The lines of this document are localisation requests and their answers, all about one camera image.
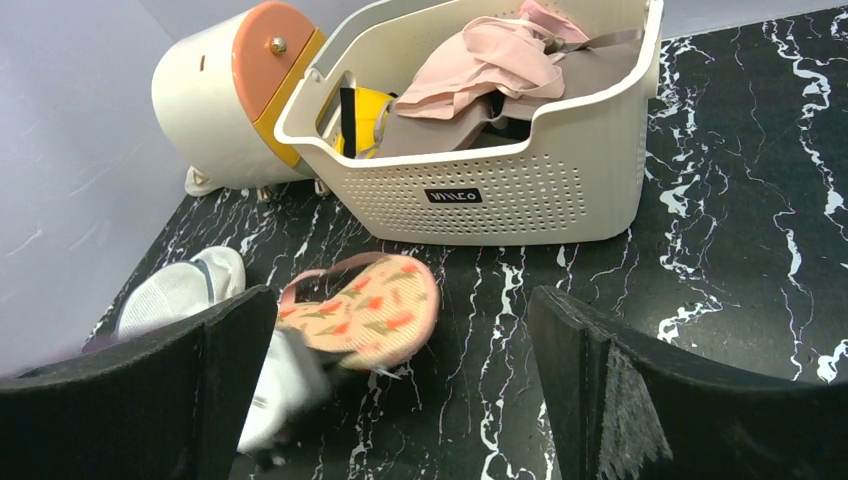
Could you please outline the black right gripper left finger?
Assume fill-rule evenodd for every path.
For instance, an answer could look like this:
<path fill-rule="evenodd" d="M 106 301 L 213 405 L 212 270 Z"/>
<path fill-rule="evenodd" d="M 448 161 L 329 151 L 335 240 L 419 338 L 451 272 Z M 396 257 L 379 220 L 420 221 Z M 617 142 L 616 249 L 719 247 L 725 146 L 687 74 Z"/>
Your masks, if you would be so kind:
<path fill-rule="evenodd" d="M 1 382 L 5 479 L 225 479 L 277 315 L 250 288 Z"/>

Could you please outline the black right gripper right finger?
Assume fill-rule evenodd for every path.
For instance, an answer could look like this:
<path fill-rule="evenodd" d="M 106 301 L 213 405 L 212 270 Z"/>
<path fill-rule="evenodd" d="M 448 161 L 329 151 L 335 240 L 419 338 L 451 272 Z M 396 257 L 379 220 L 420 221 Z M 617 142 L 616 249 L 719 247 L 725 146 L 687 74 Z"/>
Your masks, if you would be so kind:
<path fill-rule="evenodd" d="M 565 479 L 843 479 L 847 387 L 716 362 L 563 291 L 527 324 Z"/>

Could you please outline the floral mesh laundry bag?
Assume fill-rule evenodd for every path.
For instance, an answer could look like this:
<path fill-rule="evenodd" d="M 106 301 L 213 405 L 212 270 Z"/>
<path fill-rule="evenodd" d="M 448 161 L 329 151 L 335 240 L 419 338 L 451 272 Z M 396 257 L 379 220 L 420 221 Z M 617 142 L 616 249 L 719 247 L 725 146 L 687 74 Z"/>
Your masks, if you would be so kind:
<path fill-rule="evenodd" d="M 302 302 L 307 279 L 361 268 L 326 300 Z M 440 291 L 430 268 L 411 256 L 366 252 L 328 269 L 308 270 L 281 291 L 276 327 L 299 331 L 321 354 L 339 354 L 348 370 L 388 370 L 416 354 L 437 323 Z"/>

